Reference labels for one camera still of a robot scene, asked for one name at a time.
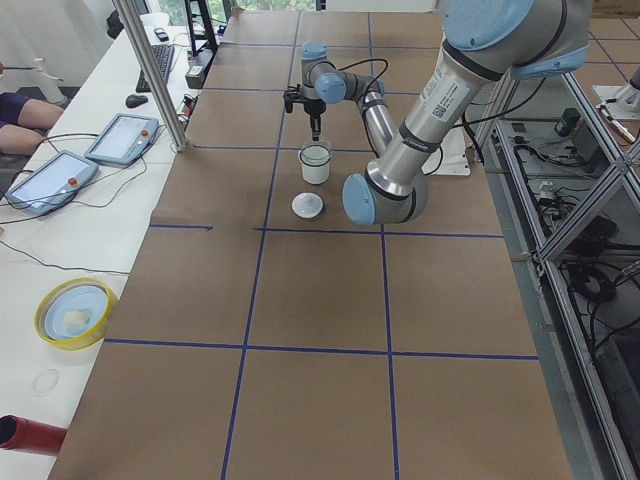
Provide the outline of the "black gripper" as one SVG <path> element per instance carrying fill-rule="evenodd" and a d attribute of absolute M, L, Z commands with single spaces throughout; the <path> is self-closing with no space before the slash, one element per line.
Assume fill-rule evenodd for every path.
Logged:
<path fill-rule="evenodd" d="M 319 140 L 321 135 L 321 115 L 325 112 L 325 102 L 321 99 L 305 99 L 303 108 L 309 115 L 311 135 L 313 140 Z"/>

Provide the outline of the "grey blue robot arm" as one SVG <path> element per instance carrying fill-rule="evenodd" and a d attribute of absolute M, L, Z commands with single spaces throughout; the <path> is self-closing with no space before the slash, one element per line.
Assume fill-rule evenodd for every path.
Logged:
<path fill-rule="evenodd" d="M 481 88 L 509 73 L 545 78 L 586 60 L 590 1 L 448 1 L 433 75 L 400 125 L 394 125 L 380 81 L 337 69 L 321 41 L 302 47 L 299 100 L 319 136 L 315 104 L 354 102 L 377 154 L 342 188 L 346 216 L 357 225 L 404 223 L 419 216 L 428 189 L 423 165 Z"/>

